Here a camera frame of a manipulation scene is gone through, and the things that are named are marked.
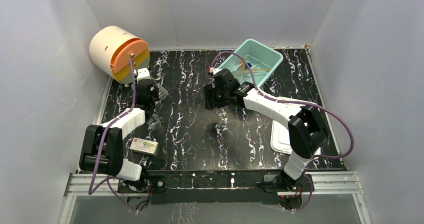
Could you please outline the mint green plastic bin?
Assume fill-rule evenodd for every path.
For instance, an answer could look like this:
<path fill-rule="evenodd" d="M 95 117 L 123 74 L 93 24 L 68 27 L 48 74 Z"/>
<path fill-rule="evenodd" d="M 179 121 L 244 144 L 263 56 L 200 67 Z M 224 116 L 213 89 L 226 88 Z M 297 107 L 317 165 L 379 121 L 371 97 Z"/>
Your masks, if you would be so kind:
<path fill-rule="evenodd" d="M 255 81 L 259 88 L 266 83 L 284 59 L 280 52 L 254 39 L 245 40 L 234 52 L 243 57 L 246 62 L 250 62 L 252 67 L 257 66 L 257 68 L 271 69 L 269 72 L 255 72 L 244 81 L 249 83 Z M 230 55 L 218 65 L 218 68 L 228 69 L 235 77 L 235 74 L 244 70 L 245 66 L 240 58 Z"/>

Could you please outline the amber rubber tube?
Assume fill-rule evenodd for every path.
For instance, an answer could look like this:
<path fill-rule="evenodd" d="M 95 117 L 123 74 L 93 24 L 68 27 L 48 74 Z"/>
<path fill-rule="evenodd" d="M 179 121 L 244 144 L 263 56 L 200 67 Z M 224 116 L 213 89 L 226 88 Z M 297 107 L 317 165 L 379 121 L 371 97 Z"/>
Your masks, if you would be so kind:
<path fill-rule="evenodd" d="M 252 70 L 252 72 L 253 73 L 255 73 L 255 72 L 269 72 L 271 69 L 264 69 L 264 68 L 257 68 L 257 67 L 254 67 L 254 68 L 252 68 L 251 69 Z M 239 79 L 239 80 L 241 80 L 241 79 L 246 79 L 248 76 L 250 76 L 251 74 L 250 74 L 250 71 L 249 71 L 249 69 L 248 68 L 245 68 L 244 70 L 241 70 L 239 73 L 237 73 L 237 74 L 235 74 L 235 78 L 236 79 Z"/>

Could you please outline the white red slide box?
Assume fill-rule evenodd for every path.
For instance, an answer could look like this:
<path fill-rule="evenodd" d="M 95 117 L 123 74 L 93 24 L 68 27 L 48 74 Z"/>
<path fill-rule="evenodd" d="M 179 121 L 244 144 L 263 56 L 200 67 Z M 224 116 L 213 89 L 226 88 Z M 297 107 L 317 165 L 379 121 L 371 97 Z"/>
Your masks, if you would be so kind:
<path fill-rule="evenodd" d="M 134 138 L 130 145 L 130 150 L 137 153 L 156 155 L 159 143 L 156 141 Z"/>

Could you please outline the clear glass beaker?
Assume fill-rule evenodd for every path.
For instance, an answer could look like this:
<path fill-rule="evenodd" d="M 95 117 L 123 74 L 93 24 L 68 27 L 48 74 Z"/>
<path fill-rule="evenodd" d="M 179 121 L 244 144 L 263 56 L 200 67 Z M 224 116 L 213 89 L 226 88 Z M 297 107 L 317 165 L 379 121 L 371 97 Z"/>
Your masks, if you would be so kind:
<path fill-rule="evenodd" d="M 157 114 L 153 114 L 147 121 L 149 131 L 157 131 L 161 128 L 161 121 Z"/>

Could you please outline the white plastic bin lid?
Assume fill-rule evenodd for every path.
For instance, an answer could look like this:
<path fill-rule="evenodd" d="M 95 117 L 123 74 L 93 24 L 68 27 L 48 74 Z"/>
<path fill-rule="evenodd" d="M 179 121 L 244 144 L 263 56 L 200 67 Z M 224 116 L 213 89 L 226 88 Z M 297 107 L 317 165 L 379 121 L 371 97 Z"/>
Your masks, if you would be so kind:
<path fill-rule="evenodd" d="M 285 110 L 284 115 L 290 117 L 291 115 L 296 115 L 300 110 L 302 105 L 300 104 L 284 104 Z M 272 121 L 272 130 L 271 130 L 271 139 L 270 147 L 273 151 L 283 154 L 290 155 L 292 153 L 292 148 L 290 145 L 289 131 L 286 127 L 281 125 L 279 122 Z"/>

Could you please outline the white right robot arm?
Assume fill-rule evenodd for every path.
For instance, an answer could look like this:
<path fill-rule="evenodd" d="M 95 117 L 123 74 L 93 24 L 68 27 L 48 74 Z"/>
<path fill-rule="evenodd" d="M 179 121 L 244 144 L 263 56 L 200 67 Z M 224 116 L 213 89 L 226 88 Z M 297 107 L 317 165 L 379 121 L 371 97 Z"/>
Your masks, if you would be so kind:
<path fill-rule="evenodd" d="M 296 190 L 302 183 L 301 176 L 308 163 L 330 135 L 319 107 L 311 102 L 276 99 L 257 90 L 253 83 L 239 83 L 228 69 L 210 67 L 208 74 L 212 77 L 212 84 L 203 89 L 206 109 L 232 104 L 265 115 L 288 131 L 292 152 L 273 185 L 288 191 Z"/>

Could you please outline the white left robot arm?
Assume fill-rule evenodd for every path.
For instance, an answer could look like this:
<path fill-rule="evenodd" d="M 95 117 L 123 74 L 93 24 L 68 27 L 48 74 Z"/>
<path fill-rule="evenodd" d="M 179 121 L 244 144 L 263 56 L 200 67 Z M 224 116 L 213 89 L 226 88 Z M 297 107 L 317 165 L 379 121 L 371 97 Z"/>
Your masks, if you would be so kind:
<path fill-rule="evenodd" d="M 116 117 L 116 122 L 109 127 L 104 138 L 103 132 L 108 123 L 92 124 L 86 128 L 79 167 L 83 171 L 94 172 L 98 150 L 103 140 L 97 173 L 129 180 L 135 191 L 143 192 L 149 187 L 149 178 L 142 174 L 141 165 L 124 158 L 123 140 L 149 121 L 159 100 L 159 90 L 147 68 L 137 70 L 135 83 L 135 106 L 132 110 L 127 108 L 122 113 L 124 116 Z"/>

